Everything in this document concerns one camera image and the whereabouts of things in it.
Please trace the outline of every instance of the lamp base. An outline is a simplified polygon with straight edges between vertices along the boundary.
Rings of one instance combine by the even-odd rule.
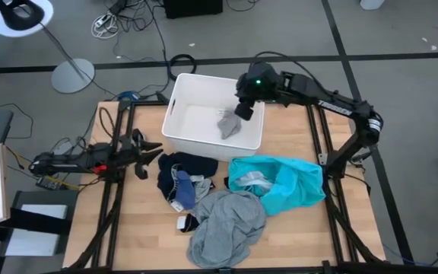
[[[86,59],[73,59],[80,73],[76,72],[74,67],[65,61],[52,73],[52,86],[56,91],[63,94],[72,94],[83,90],[94,79],[94,66]]]

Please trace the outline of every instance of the clothing pile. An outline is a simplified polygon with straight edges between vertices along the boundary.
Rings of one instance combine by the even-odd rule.
[[[205,269],[232,267],[247,258],[267,215],[325,198],[322,168],[296,158],[233,159],[224,178],[228,190],[213,193],[208,177],[216,173],[216,160],[178,152],[162,155],[158,164],[158,187],[165,199],[179,212],[189,210],[177,223],[181,232],[195,231],[187,257]]]

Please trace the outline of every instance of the teal cloth bag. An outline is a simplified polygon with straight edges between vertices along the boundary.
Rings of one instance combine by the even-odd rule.
[[[251,171],[261,171],[266,180],[273,183],[270,191],[263,193],[257,186],[237,186],[234,183]],[[255,193],[268,215],[300,206],[313,206],[325,198],[322,168],[296,158],[257,155],[233,159],[229,164],[229,188]]]

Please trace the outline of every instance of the wooden table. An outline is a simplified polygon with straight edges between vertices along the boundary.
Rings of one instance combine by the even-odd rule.
[[[106,102],[99,106],[107,108],[113,117],[116,116],[117,103]],[[316,162],[305,107],[291,106],[285,109],[268,105],[266,108],[259,154]],[[174,150],[161,134],[165,111],[166,107],[137,107],[134,128],[139,128],[151,142],[162,142],[163,149],[169,154]],[[339,148],[351,136],[348,120],[333,113],[327,113],[327,120],[333,145]],[[98,121],[94,122],[90,142],[109,142],[109,136]],[[318,119],[317,125],[319,132],[322,132]],[[220,162],[212,178],[219,190],[224,188],[227,165],[226,162]],[[193,232],[184,234],[176,229],[177,218],[186,213],[175,212],[165,201],[157,188],[158,173],[156,161],[148,167],[147,180],[139,180],[132,168],[127,170],[113,267],[116,270],[197,268],[186,257]],[[353,167],[348,167],[346,173],[363,178],[363,174]],[[94,175],[85,175],[82,183],[94,178]],[[384,259],[366,187],[349,177],[342,180],[342,186],[353,229],[376,256]],[[103,187],[104,183],[89,186],[78,197],[64,266],[71,265],[94,236]],[[340,227],[339,230],[344,258],[348,258],[345,236]],[[101,264],[105,262],[108,239],[106,236],[103,240]],[[250,256],[235,267],[320,266],[323,260],[335,264],[327,211],[324,202],[320,202],[309,208],[293,209],[268,218],[261,240],[251,246]]]

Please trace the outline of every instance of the black box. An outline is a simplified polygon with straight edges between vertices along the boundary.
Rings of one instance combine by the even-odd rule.
[[[163,0],[167,18],[220,14],[222,0]]]

